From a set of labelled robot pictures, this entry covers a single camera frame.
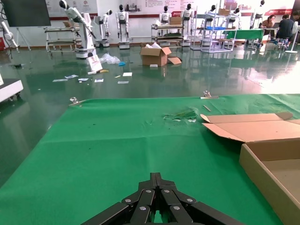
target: shiny floor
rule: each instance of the shiny floor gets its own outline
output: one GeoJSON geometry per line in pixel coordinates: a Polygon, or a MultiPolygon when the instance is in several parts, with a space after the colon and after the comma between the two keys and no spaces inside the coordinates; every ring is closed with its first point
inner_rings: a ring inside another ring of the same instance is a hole
{"type": "Polygon", "coordinates": [[[19,78],[24,90],[22,99],[0,103],[0,186],[28,156],[53,123],[65,112],[70,98],[160,98],[256,93],[300,93],[299,54],[278,51],[254,52],[238,46],[232,53],[206,54],[188,48],[173,50],[182,65],[142,66],[140,47],[130,50],[109,48],[97,50],[101,57],[109,52],[126,65],[103,64],[108,73],[87,75],[88,65],[77,60],[73,52],[51,57],[45,50],[22,50],[0,54],[3,78],[19,78]],[[16,69],[12,65],[23,64],[16,69]],[[132,72],[132,77],[122,77],[132,72]],[[52,82],[64,76],[77,78],[52,82]],[[103,78],[104,82],[94,80],[103,78]],[[129,81],[118,84],[118,81],[129,81]]]}

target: green tablecloth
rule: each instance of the green tablecloth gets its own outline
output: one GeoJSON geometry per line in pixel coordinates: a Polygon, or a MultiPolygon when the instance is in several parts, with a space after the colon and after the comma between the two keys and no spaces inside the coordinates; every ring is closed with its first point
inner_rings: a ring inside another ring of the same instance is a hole
{"type": "MultiPolygon", "coordinates": [[[[229,31],[227,33],[226,39],[234,38],[235,31],[229,31]]],[[[263,30],[262,29],[252,29],[252,30],[237,30],[235,39],[262,39],[263,30]]]]}
{"type": "Polygon", "coordinates": [[[198,115],[290,111],[300,118],[299,102],[300,95],[244,95],[69,107],[0,189],[0,224],[77,225],[161,172],[181,192],[247,225],[279,225],[239,164],[241,143],[214,135],[198,115]]]}

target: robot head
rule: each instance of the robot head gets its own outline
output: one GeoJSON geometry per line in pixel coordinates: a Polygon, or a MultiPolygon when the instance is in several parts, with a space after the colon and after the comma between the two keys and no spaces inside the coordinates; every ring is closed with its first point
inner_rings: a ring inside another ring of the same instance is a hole
{"type": "Polygon", "coordinates": [[[62,7],[63,9],[67,9],[68,8],[68,4],[65,0],[60,0],[60,7],[62,7]]]}

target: blue basket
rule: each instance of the blue basket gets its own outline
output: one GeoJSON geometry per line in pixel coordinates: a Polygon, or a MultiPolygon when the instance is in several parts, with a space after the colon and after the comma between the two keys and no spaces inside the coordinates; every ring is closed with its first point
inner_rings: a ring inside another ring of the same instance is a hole
{"type": "Polygon", "coordinates": [[[225,30],[226,27],[215,27],[215,30],[225,30]]]}

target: woman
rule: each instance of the woman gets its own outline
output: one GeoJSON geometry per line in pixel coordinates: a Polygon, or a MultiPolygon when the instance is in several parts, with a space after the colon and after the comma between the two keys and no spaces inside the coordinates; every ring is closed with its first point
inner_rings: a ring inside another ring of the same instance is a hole
{"type": "MultiPolygon", "coordinates": [[[[274,26],[274,21],[275,21],[276,16],[275,15],[270,15],[268,19],[262,22],[260,24],[259,28],[272,28],[274,26]]],[[[271,40],[275,38],[275,32],[273,30],[264,30],[263,35],[269,35],[271,33],[271,40]]]]}

